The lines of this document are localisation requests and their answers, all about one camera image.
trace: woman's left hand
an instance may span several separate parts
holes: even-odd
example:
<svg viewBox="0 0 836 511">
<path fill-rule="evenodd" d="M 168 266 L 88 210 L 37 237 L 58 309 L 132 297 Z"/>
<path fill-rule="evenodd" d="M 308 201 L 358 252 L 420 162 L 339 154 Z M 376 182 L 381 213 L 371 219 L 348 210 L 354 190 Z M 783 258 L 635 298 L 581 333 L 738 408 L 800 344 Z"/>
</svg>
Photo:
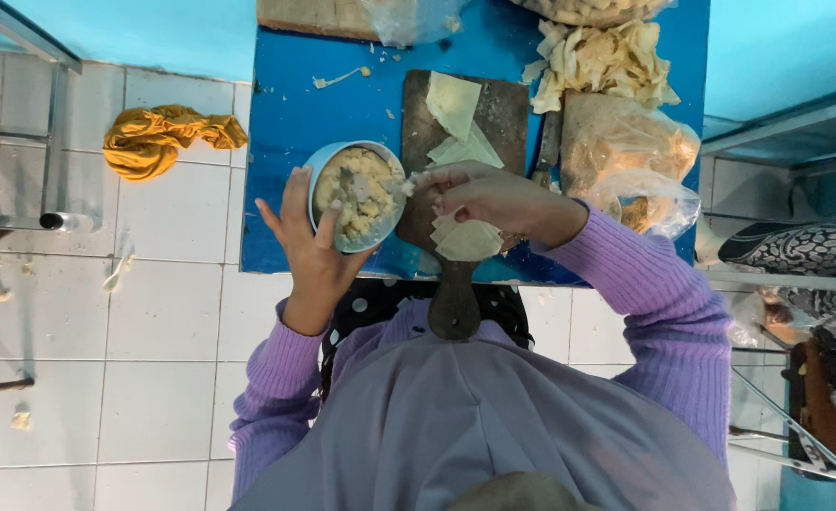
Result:
<svg viewBox="0 0 836 511">
<path fill-rule="evenodd" d="M 266 201 L 256 200 L 266 225 L 285 250 L 291 269 L 293 285 L 282 322 L 302 335 L 317 335 L 323 330 L 336 304 L 376 250 L 374 247 L 344 255 L 335 247 L 336 223 L 342 213 L 338 199 L 323 213 L 317 234 L 313 234 L 307 212 L 310 172 L 310 166 L 291 170 L 279 216 Z"/>
</svg>

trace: blue tabletop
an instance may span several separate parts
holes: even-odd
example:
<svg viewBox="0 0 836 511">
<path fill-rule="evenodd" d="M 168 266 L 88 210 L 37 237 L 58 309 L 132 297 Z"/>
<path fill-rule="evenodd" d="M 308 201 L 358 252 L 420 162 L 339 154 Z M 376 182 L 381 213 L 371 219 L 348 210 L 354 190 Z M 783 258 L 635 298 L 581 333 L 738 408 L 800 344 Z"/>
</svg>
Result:
<svg viewBox="0 0 836 511">
<path fill-rule="evenodd" d="M 473 0 L 462 11 L 464 31 L 451 44 L 421 44 L 406 50 L 366 41 L 335 39 L 259 27 L 254 57 L 251 133 L 244 186 L 244 227 L 241 269 L 244 272 L 288 272 L 285 254 L 265 226 L 254 199 L 262 197 L 279 211 L 282 190 L 291 168 L 332 142 L 375 140 L 397 155 L 401 146 L 402 82 L 409 69 L 520 80 L 525 64 L 538 60 L 539 17 L 507 0 Z M 669 81 L 682 99 L 662 107 L 672 119 L 701 134 L 707 59 L 707 0 L 682 0 L 657 20 L 661 34 L 658 55 L 672 63 Z M 392 59 L 400 55 L 401 61 Z M 317 90 L 312 76 L 327 80 L 366 65 L 371 75 L 355 73 Z M 530 87 L 534 94 L 537 82 Z M 389 109 L 395 114 L 390 119 Z M 528 109 L 527 170 L 532 168 L 543 117 Z M 698 165 L 683 181 L 697 190 Z M 677 239 L 677 252 L 693 260 L 695 229 Z M 387 238 L 366 263 L 365 275 L 406 279 L 434 278 L 439 266 L 432 256 L 396 238 Z M 505 256 L 481 264 L 476 282 L 584 285 L 584 281 L 552 261 L 534 255 L 525 242 Z"/>
</svg>

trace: mustard yellow cloth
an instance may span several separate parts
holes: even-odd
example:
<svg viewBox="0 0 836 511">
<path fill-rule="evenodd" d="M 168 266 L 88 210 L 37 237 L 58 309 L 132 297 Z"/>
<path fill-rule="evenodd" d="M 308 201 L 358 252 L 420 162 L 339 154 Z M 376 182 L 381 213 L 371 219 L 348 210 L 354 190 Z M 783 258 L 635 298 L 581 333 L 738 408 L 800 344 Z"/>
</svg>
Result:
<svg viewBox="0 0 836 511">
<path fill-rule="evenodd" d="M 165 105 L 121 112 L 103 138 L 103 154 L 119 176 L 144 181 L 169 170 L 178 147 L 187 149 L 198 136 L 216 149 L 247 144 L 234 115 L 201 115 L 186 106 Z"/>
</svg>

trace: bowl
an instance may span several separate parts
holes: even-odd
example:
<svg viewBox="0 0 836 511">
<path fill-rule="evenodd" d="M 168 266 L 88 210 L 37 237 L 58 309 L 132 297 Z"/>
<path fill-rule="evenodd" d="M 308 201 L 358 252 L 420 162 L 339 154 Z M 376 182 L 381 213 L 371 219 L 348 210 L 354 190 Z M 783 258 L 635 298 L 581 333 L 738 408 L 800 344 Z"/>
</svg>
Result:
<svg viewBox="0 0 836 511">
<path fill-rule="evenodd" d="M 309 165 L 310 168 L 313 169 L 310 172 L 310 188 L 308 189 L 307 210 L 308 215 L 310 215 L 310 225 L 313 226 L 314 232 L 317 231 L 317 222 L 313 217 L 313 192 L 317 188 L 317 180 L 320 179 L 320 174 L 323 172 L 323 168 L 326 166 L 326 163 L 335 157 L 336 153 L 339 153 L 343 149 L 347 149 L 349 147 L 362 147 L 377 153 L 380 158 L 383 158 L 383 160 L 389 164 L 389 167 L 392 169 L 392 173 L 394 175 L 405 179 L 405 170 L 402 168 L 399 158 L 396 157 L 396 155 L 390 151 L 386 145 L 370 142 L 369 140 L 358 140 L 355 142 L 336 142 L 335 144 L 322 146 L 317 150 L 317 152 L 310 155 L 310 158 L 308 158 L 306 162 L 304 162 L 304 165 Z M 396 224 L 399 223 L 399 219 L 402 217 L 402 211 L 405 210 L 405 199 L 405 194 L 402 192 L 398 190 L 394 192 L 393 200 L 395 201 L 396 206 L 392 210 L 392 213 L 375 220 L 373 226 L 370 228 L 370 231 L 360 238 L 355 240 L 344 240 L 340 239 L 340 237 L 336 237 L 336 248 L 342 252 L 351 253 L 361 252 L 363 250 L 367 250 L 368 248 L 378 246 L 389 236 L 389 233 L 396 228 Z"/>
</svg>

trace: wooden cutting board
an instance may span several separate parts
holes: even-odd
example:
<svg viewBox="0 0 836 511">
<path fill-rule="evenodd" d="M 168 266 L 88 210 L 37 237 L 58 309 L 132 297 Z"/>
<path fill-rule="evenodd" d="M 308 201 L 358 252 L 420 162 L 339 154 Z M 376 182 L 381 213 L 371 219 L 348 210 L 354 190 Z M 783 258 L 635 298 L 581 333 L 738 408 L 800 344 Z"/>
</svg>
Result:
<svg viewBox="0 0 836 511">
<path fill-rule="evenodd" d="M 379 41 L 361 0 L 257 0 L 257 23 L 277 30 Z"/>
<path fill-rule="evenodd" d="M 474 121 L 503 160 L 503 170 L 525 175 L 525 141 L 528 133 L 528 87 L 488 78 L 453 75 L 481 84 Z M 431 162 L 427 153 L 449 135 L 424 103 L 431 72 L 412 69 L 403 87 L 401 162 L 406 176 L 420 172 Z M 442 267 L 440 286 L 431 300 L 428 324 L 443 339 L 461 340 L 480 327 L 480 308 L 471 288 L 471 274 L 480 262 L 449 261 L 435 250 L 431 239 L 433 191 L 422 190 L 405 204 L 396 234 L 435 257 Z M 502 252 L 513 248 L 520 237 L 503 233 Z"/>
</svg>

